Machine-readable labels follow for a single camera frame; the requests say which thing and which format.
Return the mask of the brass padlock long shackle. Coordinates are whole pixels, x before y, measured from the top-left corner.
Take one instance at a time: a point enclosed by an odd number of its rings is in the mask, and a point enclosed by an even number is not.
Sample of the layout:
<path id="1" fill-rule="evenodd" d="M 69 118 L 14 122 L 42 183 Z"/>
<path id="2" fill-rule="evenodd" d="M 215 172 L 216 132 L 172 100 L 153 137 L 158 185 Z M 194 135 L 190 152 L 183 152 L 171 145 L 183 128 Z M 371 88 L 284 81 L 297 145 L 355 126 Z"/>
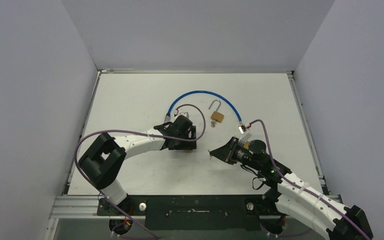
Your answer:
<path id="1" fill-rule="evenodd" d="M 211 109 L 214 107 L 214 105 L 216 105 L 216 107 L 215 107 L 215 110 L 212 112 L 212 114 L 211 114 L 211 116 L 210 116 L 210 119 L 211 119 L 211 121 L 215 121 L 216 124 L 217 124 L 217 123 L 221 123 L 221 122 L 223 121 L 224 117 L 225 117 L 225 116 L 224 116 L 222 113 L 220 113 L 220 111 L 219 111 L 219 110 L 220 110 L 220 107 L 221 107 L 221 105 L 222 105 L 222 103 L 221 103 L 220 100 L 215 99 L 215 100 L 213 100 L 213 101 L 211 102 L 211 104 L 209 105 L 208 109 L 211 110 Z"/>

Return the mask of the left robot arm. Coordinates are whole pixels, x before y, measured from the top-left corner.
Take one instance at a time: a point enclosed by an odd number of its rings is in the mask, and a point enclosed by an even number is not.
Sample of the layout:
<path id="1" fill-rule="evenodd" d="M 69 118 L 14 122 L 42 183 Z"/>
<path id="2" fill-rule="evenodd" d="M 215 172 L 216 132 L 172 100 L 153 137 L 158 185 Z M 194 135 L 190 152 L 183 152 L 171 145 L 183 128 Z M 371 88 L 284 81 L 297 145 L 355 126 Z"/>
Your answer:
<path id="1" fill-rule="evenodd" d="M 130 196 L 117 180 L 123 162 L 149 151 L 194 150 L 196 138 L 196 127 L 184 115 L 139 134 L 115 137 L 102 132 L 78 164 L 91 184 L 110 200 L 111 211 L 121 216 L 131 204 Z"/>

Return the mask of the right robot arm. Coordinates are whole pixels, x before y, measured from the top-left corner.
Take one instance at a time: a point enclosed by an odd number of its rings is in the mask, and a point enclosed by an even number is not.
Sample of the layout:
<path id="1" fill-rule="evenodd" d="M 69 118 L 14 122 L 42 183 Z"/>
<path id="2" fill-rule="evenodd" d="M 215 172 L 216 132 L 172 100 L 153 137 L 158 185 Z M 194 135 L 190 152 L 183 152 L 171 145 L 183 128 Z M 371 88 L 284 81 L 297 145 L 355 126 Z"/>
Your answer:
<path id="1" fill-rule="evenodd" d="M 291 169 L 273 158 L 270 143 L 252 140 L 247 147 L 236 137 L 211 150 L 210 156 L 254 170 L 270 189 L 262 207 L 270 215 L 280 212 L 293 217 L 326 240 L 372 240 L 366 213 L 358 206 L 346 206 L 311 187 Z"/>

